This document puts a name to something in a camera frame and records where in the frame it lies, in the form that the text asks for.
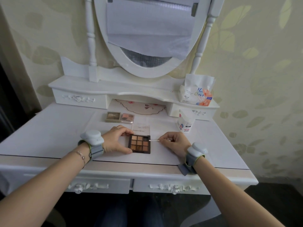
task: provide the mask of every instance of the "makeup compact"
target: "makeup compact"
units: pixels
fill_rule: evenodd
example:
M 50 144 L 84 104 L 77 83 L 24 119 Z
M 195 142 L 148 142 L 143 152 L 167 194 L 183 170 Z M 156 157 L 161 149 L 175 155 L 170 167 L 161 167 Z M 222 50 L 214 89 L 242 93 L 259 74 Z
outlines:
M 122 116 L 121 116 L 121 122 L 133 123 L 134 122 L 134 115 L 133 114 L 128 114 L 128 113 L 123 113 Z
M 134 153 L 151 153 L 151 137 L 143 135 L 131 135 L 129 137 L 128 148 L 130 148 Z
M 105 122 L 120 122 L 120 115 L 120 112 L 108 111 Z

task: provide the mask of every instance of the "forearm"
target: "forearm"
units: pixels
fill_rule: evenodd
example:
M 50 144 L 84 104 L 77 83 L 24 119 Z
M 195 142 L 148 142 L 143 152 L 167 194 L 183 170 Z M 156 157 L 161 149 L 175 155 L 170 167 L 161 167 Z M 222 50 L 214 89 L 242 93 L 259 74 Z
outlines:
M 194 168 L 230 226 L 283 226 L 205 158 L 200 157 Z
M 84 155 L 89 154 L 87 144 L 77 150 Z M 0 202 L 0 226 L 41 226 L 83 166 L 77 153 L 69 153 L 13 191 Z

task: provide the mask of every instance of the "hand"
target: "hand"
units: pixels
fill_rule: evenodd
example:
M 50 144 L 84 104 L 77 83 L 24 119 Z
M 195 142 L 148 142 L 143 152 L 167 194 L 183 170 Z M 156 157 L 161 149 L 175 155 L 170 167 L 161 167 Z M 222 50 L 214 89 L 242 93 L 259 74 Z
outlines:
M 187 149 L 191 146 L 191 143 L 182 132 L 166 132 L 159 140 L 163 146 L 168 147 L 182 158 L 185 158 Z
M 102 135 L 102 138 L 104 139 L 103 143 L 103 149 L 104 152 L 122 152 L 124 154 L 131 154 L 132 150 L 122 146 L 118 142 L 118 138 L 120 136 L 127 135 L 129 136 L 130 134 L 133 134 L 134 132 L 125 126 L 119 125 L 119 126 L 114 126 L 112 129 L 110 129 L 108 132 Z

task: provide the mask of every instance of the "scalloped floral decoration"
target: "scalloped floral decoration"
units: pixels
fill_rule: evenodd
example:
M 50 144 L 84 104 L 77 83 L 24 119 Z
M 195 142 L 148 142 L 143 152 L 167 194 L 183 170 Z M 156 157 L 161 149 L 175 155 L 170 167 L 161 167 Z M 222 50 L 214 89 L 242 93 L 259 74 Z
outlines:
M 158 105 L 153 103 L 140 103 L 119 99 L 116 99 L 116 101 L 121 103 L 127 110 L 140 115 L 158 114 L 160 111 L 163 111 L 166 108 L 165 105 Z

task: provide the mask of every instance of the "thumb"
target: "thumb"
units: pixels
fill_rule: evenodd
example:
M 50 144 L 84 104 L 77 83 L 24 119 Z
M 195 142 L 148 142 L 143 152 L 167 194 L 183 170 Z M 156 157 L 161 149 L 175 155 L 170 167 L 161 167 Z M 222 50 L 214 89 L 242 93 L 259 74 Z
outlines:
M 174 142 L 168 141 L 167 139 L 160 139 L 160 143 L 161 143 L 163 146 L 168 147 L 169 149 L 173 149 L 173 148 L 174 148 L 174 145 L 176 144 L 176 143 L 174 143 Z
M 132 150 L 130 148 L 124 147 L 121 144 L 117 145 L 116 151 L 124 153 L 124 154 L 131 154 L 132 153 Z

